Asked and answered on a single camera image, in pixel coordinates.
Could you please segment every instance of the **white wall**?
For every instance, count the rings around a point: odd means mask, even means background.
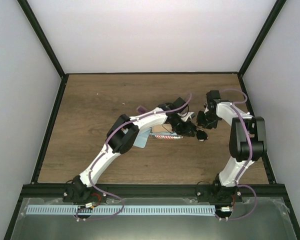
[[[66,73],[238,71],[275,0],[28,0]]]
[[[288,0],[244,75],[268,154],[300,224],[300,0]]]
[[[16,0],[0,0],[0,240],[29,184],[60,77]]]

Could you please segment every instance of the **black metal frame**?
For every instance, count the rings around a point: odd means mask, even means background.
[[[44,135],[43,143],[40,149],[40,153],[37,159],[37,163],[34,169],[34,173],[31,179],[31,184],[24,185],[22,187],[20,197],[16,204],[14,213],[12,215],[10,224],[8,226],[5,240],[9,240],[12,236],[14,226],[20,211],[23,198],[63,198],[63,194],[66,188],[65,183],[38,183],[38,177],[41,171],[41,167],[46,155],[47,147],[50,141],[50,137],[53,131],[53,127],[58,115],[58,110],[62,101],[62,97],[66,88],[69,74],[65,74],[52,47],[50,46],[42,28],[39,25],[33,11],[27,0],[17,0],[24,11],[26,17],[28,18],[30,24],[32,25],[35,33],[37,34],[39,40],[42,43],[42,46],[46,50],[48,56],[51,59],[55,69],[61,77],[60,87],[56,96],[56,100],[52,109],[52,113],[49,119],[49,123]],[[241,69],[239,72],[123,72],[123,73],[98,73],[98,74],[236,74],[238,81],[240,83],[241,89],[244,93],[247,93],[245,84],[243,81],[243,75],[247,71],[249,65],[251,64],[254,56],[256,55],[258,49],[260,48],[263,40],[265,39],[267,33],[269,32],[272,24],[276,20],[277,16],[280,13],[280,10],[284,6],[286,0],[277,0],[274,4],[269,16],[267,17],[260,33],[258,34],[250,52],[248,53]],[[72,73],[72,74],[92,74],[92,73]],[[246,103],[247,109],[249,112],[254,114],[252,105],[248,100]],[[268,155],[262,156],[262,161],[266,171],[266,175],[269,181],[269,184],[257,184],[250,185],[257,193],[259,197],[282,197],[285,205],[289,208],[290,219],[293,224],[293,228],[297,239],[300,240],[300,227],[296,219],[294,210],[292,208],[289,196],[287,194],[284,184],[278,184],[274,172],[272,170]],[[175,198],[197,198],[199,202],[206,202],[207,199],[204,196],[197,196],[197,192],[201,191],[210,191],[211,185],[141,185],[141,184],[98,184],[99,188],[106,190],[108,192],[119,195],[123,198],[164,198],[164,197],[175,197]],[[252,197],[252,193],[248,189],[240,189],[242,197]]]

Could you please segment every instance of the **metal grille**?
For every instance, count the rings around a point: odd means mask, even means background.
[[[26,210],[27,215],[74,215],[78,211],[78,205],[29,205]],[[118,212],[121,206],[100,205],[94,209],[84,209],[78,215],[112,215]],[[125,206],[120,215],[189,215],[189,216],[214,216],[215,206],[193,205],[193,206]]]

